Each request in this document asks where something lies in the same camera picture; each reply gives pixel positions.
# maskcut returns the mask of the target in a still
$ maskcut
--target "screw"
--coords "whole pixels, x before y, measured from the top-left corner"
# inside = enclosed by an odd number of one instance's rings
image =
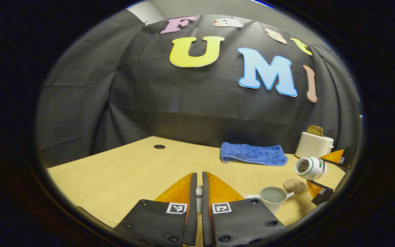
[[[271,221],[268,223],[268,226],[275,226],[277,224],[277,221]]]
[[[223,236],[219,237],[220,242],[226,242],[229,239],[231,239],[231,238],[228,235],[223,235]]]
[[[171,241],[171,242],[176,242],[176,241],[179,240],[179,238],[178,238],[177,236],[169,236],[167,239],[168,239],[169,241]]]

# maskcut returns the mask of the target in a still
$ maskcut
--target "white wall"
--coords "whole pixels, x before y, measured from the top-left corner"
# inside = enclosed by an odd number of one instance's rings
[[[146,25],[165,20],[163,15],[149,1],[141,1],[127,8]]]

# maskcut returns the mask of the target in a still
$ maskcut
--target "white mug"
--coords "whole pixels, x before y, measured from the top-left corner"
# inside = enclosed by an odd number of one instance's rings
[[[285,202],[288,198],[293,196],[294,193],[287,192],[279,187],[265,187],[256,195],[244,196],[245,199],[249,198],[260,198],[260,200],[265,204],[265,206],[273,213],[276,214],[281,207],[281,204]]]
[[[306,180],[316,180],[327,172],[327,163],[315,157],[303,157],[295,163],[295,173]]]

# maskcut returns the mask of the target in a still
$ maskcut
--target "cup handle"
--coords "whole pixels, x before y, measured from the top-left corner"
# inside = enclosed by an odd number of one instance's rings
[[[245,198],[245,199],[260,198],[260,196],[259,196],[258,194],[255,194],[255,195],[245,195],[245,196],[243,196],[243,198]]]
[[[293,195],[295,195],[295,193],[294,192],[290,192],[289,194],[287,194],[287,197],[286,197],[286,199],[289,199],[291,196],[293,196]]]

